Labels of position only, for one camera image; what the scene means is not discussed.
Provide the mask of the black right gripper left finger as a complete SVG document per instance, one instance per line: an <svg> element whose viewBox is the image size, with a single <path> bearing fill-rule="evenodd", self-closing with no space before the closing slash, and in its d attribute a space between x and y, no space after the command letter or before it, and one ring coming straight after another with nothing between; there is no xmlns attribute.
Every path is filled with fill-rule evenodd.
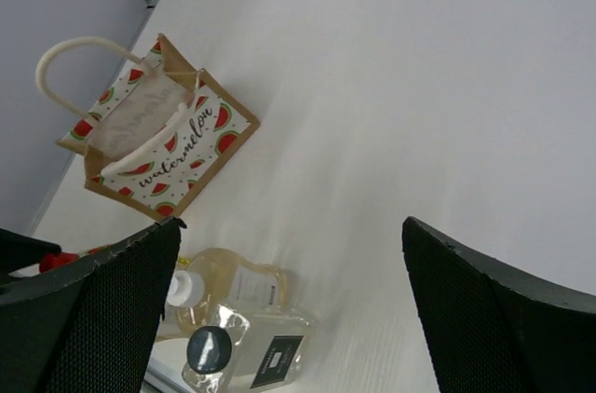
<svg viewBox="0 0 596 393"><path fill-rule="evenodd" d="M151 224L96 254L1 288L4 392L138 392L185 223Z"/></svg>

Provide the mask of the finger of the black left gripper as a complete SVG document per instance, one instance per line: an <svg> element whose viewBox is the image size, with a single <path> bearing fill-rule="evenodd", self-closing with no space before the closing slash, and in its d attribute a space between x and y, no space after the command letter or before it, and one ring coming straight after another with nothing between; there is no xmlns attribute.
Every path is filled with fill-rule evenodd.
<svg viewBox="0 0 596 393"><path fill-rule="evenodd" d="M59 254L61 247L33 237L2 229L0 232L1 288L14 282L14 272L39 264L47 254Z"/></svg>

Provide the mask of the jute watermelon canvas bag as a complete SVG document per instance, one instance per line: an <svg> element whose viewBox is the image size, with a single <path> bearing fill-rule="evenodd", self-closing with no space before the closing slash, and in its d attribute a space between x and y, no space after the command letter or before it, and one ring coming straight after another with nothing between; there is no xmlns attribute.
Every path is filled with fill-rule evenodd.
<svg viewBox="0 0 596 393"><path fill-rule="evenodd" d="M107 48L132 64L88 110L47 82L52 61L82 46ZM82 156L86 189L156 221L180 216L260 126L164 34L144 57L97 36L63 41L41 57L35 82L78 118L56 144Z"/></svg>

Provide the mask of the red cap bottle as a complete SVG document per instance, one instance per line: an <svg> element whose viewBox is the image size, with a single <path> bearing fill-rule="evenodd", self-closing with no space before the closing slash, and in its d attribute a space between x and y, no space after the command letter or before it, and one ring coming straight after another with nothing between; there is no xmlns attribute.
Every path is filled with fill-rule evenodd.
<svg viewBox="0 0 596 393"><path fill-rule="evenodd" d="M47 253L38 264L40 274L56 270L66 265L74 265L78 272L92 271L97 267L96 254L112 247L112 244L102 245L86 251Z"/></svg>

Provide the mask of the white cap bottle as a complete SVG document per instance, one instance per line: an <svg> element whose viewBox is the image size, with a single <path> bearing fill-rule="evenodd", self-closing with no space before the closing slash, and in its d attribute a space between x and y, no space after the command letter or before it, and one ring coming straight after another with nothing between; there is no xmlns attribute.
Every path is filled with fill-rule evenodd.
<svg viewBox="0 0 596 393"><path fill-rule="evenodd" d="M156 339L190 336L221 302L285 305L289 298L285 270L253 263L229 249L207 248L176 264Z"/></svg>

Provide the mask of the clear bottle dark cap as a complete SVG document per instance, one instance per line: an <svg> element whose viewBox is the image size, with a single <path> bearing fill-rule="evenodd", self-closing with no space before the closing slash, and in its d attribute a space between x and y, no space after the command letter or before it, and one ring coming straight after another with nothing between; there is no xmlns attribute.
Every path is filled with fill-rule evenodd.
<svg viewBox="0 0 596 393"><path fill-rule="evenodd" d="M302 308L227 302L189 337L182 379L195 392L266 392L302 374L318 321Z"/></svg>

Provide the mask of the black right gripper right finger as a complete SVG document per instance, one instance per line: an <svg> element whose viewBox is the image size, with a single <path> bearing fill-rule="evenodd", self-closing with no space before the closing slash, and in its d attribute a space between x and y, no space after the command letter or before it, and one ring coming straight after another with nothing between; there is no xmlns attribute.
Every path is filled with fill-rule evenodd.
<svg viewBox="0 0 596 393"><path fill-rule="evenodd" d="M595 298L414 218L402 251L442 392L592 392Z"/></svg>

